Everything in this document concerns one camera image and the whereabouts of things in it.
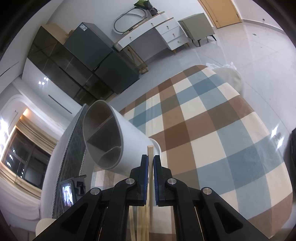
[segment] plaid carpet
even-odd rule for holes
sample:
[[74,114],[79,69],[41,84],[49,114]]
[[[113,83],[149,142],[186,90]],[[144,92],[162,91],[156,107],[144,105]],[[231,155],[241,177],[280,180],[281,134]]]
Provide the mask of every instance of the plaid carpet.
[[[274,140],[246,101],[206,66],[184,70],[120,113],[159,143],[162,165],[175,178],[211,187],[267,237],[289,218],[292,187]],[[103,189],[117,176],[105,173],[94,173]],[[106,182],[110,175],[113,182]],[[154,240],[175,238],[170,207],[153,207],[153,220]]]

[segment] dark glass shelf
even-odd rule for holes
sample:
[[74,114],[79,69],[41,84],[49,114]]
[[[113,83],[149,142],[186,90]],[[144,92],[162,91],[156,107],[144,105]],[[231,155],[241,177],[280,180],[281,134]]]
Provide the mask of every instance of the dark glass shelf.
[[80,105],[90,105],[113,94],[108,86],[43,27],[40,27],[35,36],[28,58]]

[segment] white trash can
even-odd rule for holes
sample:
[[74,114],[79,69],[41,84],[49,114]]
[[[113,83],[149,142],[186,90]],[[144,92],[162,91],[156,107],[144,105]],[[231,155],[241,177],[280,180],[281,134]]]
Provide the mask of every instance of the white trash can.
[[127,121],[106,101],[93,103],[83,120],[83,137],[94,162],[103,169],[129,176],[140,166],[147,146],[154,145],[154,154],[161,150],[156,141]]

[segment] white curtain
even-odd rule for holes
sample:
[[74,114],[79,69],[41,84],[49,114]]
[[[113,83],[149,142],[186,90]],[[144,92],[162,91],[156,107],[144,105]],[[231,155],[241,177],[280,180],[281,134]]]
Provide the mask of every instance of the white curtain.
[[39,217],[40,200],[21,192],[0,177],[0,209],[6,214],[8,224],[14,227],[35,231]]

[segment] wooden stick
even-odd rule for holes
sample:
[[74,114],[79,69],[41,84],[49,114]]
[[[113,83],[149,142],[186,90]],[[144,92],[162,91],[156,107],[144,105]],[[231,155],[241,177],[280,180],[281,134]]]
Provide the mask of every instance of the wooden stick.
[[130,222],[131,241],[136,241],[135,222],[133,220],[133,206],[129,207],[128,219],[129,219],[129,222]]
[[137,241],[139,241],[140,240],[140,232],[141,232],[141,230],[140,230],[140,207],[138,206],[137,207]]
[[152,185],[154,185],[154,178],[153,178],[153,158],[154,158],[154,146],[148,146],[147,147],[147,152],[148,152],[148,160],[149,160],[149,180],[148,180],[148,189],[147,189],[147,205],[148,205],[148,210],[147,210],[147,221],[148,225],[146,227],[147,235],[146,235],[146,241],[149,241],[149,231],[150,227],[152,226],[152,211],[153,211],[153,188]]

